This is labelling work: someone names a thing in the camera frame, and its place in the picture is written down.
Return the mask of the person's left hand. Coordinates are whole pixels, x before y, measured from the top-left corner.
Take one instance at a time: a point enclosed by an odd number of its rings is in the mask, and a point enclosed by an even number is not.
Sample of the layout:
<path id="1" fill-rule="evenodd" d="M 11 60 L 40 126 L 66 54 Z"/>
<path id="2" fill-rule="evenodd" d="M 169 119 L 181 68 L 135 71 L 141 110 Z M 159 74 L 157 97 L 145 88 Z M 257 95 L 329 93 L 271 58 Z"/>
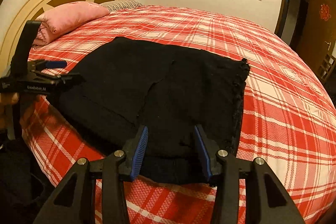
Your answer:
<path id="1" fill-rule="evenodd" d="M 25 129 L 34 113 L 35 105 L 41 96 L 29 93 L 1 93 L 1 130 L 9 125 L 9 107 L 20 103 L 20 120 L 22 129 Z"/>

